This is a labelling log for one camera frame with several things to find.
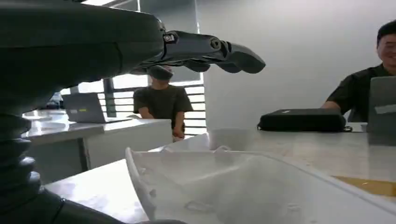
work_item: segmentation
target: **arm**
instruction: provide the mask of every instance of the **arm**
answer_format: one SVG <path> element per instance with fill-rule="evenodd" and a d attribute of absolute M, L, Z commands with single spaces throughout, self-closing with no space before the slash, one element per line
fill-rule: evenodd
<path fill-rule="evenodd" d="M 326 101 L 325 104 L 323 104 L 322 108 L 341 110 L 341 107 L 334 101 Z"/>
<path fill-rule="evenodd" d="M 138 89 L 134 93 L 134 113 L 139 113 L 143 119 L 154 119 L 148 108 L 145 90 Z"/>
<path fill-rule="evenodd" d="M 175 110 L 176 118 L 173 134 L 176 137 L 184 138 L 184 113 L 188 111 L 193 111 L 190 99 L 188 98 L 188 95 L 184 88 L 180 89 L 180 92 L 177 95 Z"/>
<path fill-rule="evenodd" d="M 356 81 L 353 75 L 346 77 L 335 91 L 329 96 L 321 108 L 339 109 L 342 114 L 352 109 L 355 105 Z"/>
<path fill-rule="evenodd" d="M 184 112 L 183 111 L 177 112 L 175 119 L 175 128 L 173 129 L 173 135 L 175 137 L 181 139 L 184 138 L 183 124 L 184 124 Z"/>
<path fill-rule="evenodd" d="M 147 107 L 142 107 L 138 109 L 141 118 L 143 119 L 154 119 L 153 115 L 150 114 L 149 109 Z"/>

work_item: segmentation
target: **white wall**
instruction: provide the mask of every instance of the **white wall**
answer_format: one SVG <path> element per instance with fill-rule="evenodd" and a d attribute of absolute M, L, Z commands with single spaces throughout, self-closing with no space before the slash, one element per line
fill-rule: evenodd
<path fill-rule="evenodd" d="M 209 129 L 252 128 L 261 115 L 320 107 L 339 82 L 380 63 L 378 28 L 396 0 L 197 0 L 202 34 L 244 44 L 267 63 L 260 74 L 204 75 Z"/>

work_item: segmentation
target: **man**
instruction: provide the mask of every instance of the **man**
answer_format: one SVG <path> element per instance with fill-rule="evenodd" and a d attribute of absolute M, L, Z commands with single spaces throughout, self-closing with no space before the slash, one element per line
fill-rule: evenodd
<path fill-rule="evenodd" d="M 144 119 L 172 120 L 173 136 L 183 139 L 184 113 L 193 111 L 185 89 L 169 84 L 173 76 L 169 66 L 154 66 L 148 74 L 152 84 L 135 91 L 134 112 Z"/>
<path fill-rule="evenodd" d="M 374 77 L 396 75 L 396 20 L 379 29 L 377 53 L 382 64 L 346 77 L 322 108 L 339 109 L 342 114 L 353 109 L 353 121 L 367 122 L 370 80 Z"/>

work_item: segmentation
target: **robotic finger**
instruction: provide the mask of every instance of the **robotic finger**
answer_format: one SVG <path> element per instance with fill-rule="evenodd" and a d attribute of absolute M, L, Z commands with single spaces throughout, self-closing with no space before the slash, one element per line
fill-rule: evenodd
<path fill-rule="evenodd" d="M 215 36 L 169 31 L 163 39 L 163 54 L 140 66 L 160 63 L 204 72 L 211 64 L 216 64 L 230 73 L 258 73 L 265 67 L 265 62 L 249 48 L 221 41 Z"/>

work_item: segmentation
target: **robotic hand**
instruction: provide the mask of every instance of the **robotic hand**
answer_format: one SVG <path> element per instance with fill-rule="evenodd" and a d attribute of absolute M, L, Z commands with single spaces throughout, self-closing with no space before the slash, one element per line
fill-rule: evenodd
<path fill-rule="evenodd" d="M 53 0 L 0 2 L 0 223 L 121 224 L 48 192 L 24 156 L 21 114 L 54 92 L 155 65 L 261 71 L 246 47 L 214 36 L 167 32 L 152 15 Z M 161 223 L 178 223 L 163 221 Z"/>

